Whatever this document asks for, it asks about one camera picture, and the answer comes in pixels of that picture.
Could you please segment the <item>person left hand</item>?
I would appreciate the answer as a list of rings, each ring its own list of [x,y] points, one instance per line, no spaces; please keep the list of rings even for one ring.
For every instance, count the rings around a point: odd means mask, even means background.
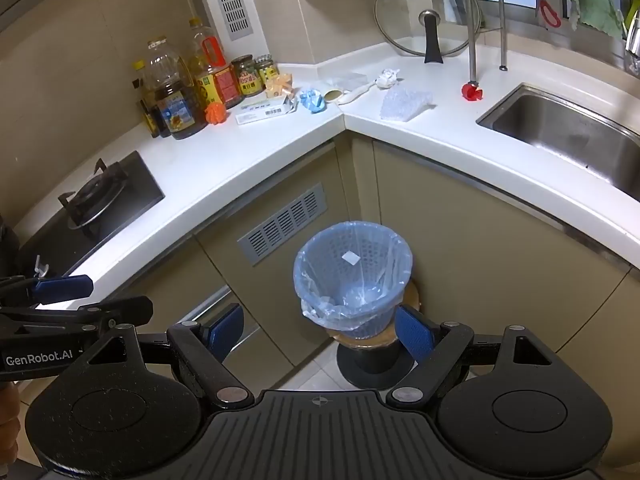
[[[17,456],[17,436],[20,433],[21,399],[13,382],[2,382],[0,391],[0,451],[1,463],[12,464]]]

